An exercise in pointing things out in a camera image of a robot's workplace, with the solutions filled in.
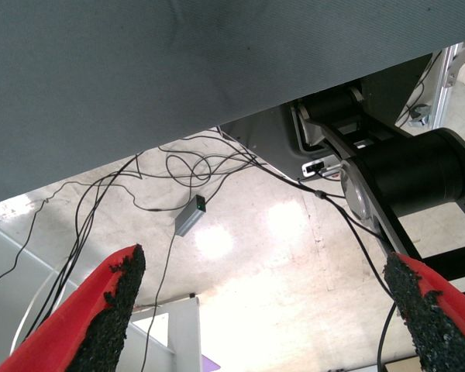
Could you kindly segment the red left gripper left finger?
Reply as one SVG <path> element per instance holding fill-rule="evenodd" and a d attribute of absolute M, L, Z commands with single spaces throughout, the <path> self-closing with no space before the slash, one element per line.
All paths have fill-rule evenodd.
<path fill-rule="evenodd" d="M 145 269 L 139 244 L 108 256 L 0 371 L 114 371 Z"/>

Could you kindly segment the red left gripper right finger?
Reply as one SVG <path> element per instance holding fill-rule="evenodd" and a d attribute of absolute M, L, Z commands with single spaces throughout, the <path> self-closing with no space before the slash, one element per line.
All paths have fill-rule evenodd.
<path fill-rule="evenodd" d="M 424 371 L 465 371 L 465 294 L 425 263 L 387 257 L 384 279 Z"/>

